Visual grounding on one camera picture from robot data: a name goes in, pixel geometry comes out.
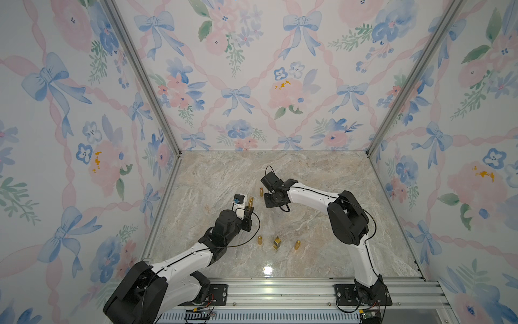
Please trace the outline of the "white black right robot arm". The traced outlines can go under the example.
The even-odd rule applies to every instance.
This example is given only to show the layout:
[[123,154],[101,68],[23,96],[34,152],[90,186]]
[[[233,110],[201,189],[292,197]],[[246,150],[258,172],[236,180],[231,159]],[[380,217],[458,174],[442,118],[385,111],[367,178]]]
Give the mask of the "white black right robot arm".
[[291,203],[298,203],[326,214],[333,234],[347,247],[354,266],[357,289],[369,294],[381,291],[384,283],[370,257],[368,213],[350,191],[329,193],[303,185],[297,180],[283,181],[274,172],[265,175],[261,183],[267,189],[264,202],[269,209],[282,209]]

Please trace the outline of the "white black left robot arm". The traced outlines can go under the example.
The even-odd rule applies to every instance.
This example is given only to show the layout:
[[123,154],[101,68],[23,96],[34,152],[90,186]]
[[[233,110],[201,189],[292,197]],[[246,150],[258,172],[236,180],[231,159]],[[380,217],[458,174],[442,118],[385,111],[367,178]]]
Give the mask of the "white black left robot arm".
[[133,265],[103,307],[112,323],[155,323],[186,302],[199,305],[209,297],[210,280],[200,271],[216,263],[242,231],[252,230],[250,207],[223,210],[195,245],[152,265]]

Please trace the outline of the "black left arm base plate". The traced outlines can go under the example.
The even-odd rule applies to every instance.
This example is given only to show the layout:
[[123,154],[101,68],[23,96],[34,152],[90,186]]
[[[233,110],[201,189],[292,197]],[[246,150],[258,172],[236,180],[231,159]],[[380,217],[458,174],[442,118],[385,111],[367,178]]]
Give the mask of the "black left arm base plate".
[[194,301],[184,302],[181,306],[225,306],[227,304],[229,286],[224,283],[211,284],[205,288],[202,288],[200,294],[195,298]]

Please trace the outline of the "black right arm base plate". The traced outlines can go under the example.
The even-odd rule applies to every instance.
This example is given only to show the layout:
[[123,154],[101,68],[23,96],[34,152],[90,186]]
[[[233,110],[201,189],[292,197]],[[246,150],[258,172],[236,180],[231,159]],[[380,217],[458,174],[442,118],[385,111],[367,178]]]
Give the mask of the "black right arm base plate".
[[356,284],[335,284],[333,286],[339,306],[392,306],[393,301],[384,284],[365,287]]

